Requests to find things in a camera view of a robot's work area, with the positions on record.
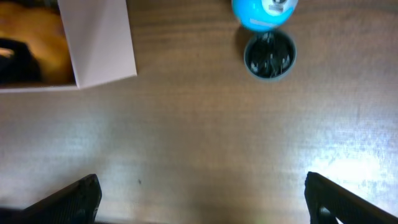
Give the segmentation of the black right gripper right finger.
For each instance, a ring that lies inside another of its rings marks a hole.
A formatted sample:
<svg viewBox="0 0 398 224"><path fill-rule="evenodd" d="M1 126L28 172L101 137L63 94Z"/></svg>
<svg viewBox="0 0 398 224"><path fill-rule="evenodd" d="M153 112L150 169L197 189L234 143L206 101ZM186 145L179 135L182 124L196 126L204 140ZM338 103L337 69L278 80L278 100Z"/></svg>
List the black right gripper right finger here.
<svg viewBox="0 0 398 224"><path fill-rule="evenodd" d="M339 222L397 224L397 217L316 172L307 173L304 195L310 214L310 224Z"/></svg>

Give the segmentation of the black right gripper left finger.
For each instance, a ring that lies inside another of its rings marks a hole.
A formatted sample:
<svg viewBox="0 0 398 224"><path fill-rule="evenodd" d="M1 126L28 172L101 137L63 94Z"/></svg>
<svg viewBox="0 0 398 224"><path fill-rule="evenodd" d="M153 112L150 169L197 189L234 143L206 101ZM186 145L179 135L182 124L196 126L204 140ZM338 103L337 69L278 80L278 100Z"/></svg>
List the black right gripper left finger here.
<svg viewBox="0 0 398 224"><path fill-rule="evenodd" d="M1 209L1 223L88 223L95 222L102 198L96 174L89 174L54 194L22 209Z"/></svg>

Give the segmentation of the blue ball toy with base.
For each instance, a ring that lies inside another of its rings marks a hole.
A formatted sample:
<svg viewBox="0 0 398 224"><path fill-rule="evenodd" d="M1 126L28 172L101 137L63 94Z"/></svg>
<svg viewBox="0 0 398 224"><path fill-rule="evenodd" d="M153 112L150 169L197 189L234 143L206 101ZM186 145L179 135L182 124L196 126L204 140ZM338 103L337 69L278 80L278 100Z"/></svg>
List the blue ball toy with base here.
<svg viewBox="0 0 398 224"><path fill-rule="evenodd" d="M243 53L247 71L265 81L284 78L294 67L296 44L279 30L288 21L298 0L232 0L233 14L241 26L254 33Z"/></svg>

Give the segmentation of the orange toy figure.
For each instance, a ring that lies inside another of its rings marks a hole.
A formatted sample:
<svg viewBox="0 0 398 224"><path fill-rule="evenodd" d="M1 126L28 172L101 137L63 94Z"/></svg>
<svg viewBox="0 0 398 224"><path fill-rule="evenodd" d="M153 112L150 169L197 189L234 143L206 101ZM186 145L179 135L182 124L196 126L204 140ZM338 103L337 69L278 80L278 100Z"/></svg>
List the orange toy figure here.
<svg viewBox="0 0 398 224"><path fill-rule="evenodd" d="M55 10L2 1L1 37L28 46L45 83L64 85L74 80L62 19Z"/></svg>

